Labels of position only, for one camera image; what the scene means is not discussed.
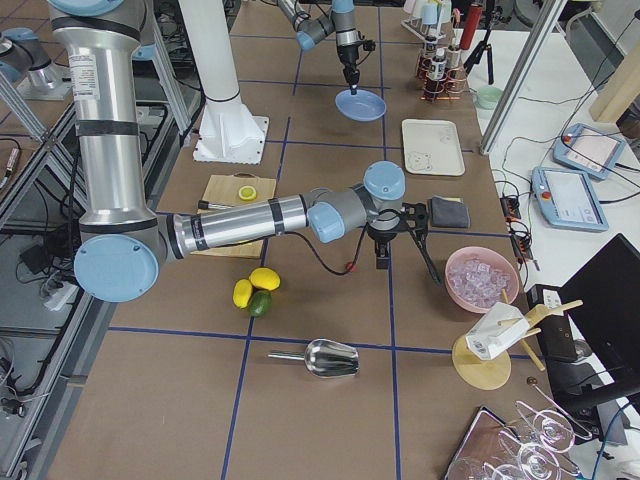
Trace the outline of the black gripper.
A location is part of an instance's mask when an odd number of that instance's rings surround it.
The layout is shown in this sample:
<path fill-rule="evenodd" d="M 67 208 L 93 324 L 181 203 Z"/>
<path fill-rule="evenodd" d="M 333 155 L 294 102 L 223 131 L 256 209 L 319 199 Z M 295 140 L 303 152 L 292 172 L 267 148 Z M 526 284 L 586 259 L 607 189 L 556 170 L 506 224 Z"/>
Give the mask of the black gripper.
<path fill-rule="evenodd" d="M 351 95 L 357 94 L 360 81 L 360 70 L 358 69 L 359 47 L 359 43 L 336 46 L 338 58 L 344 67 L 345 82 Z"/>
<path fill-rule="evenodd" d="M 390 264 L 389 244 L 397 235 L 400 218 L 397 212 L 381 212 L 366 225 L 368 236 L 375 243 L 376 268 L 388 269 Z"/>

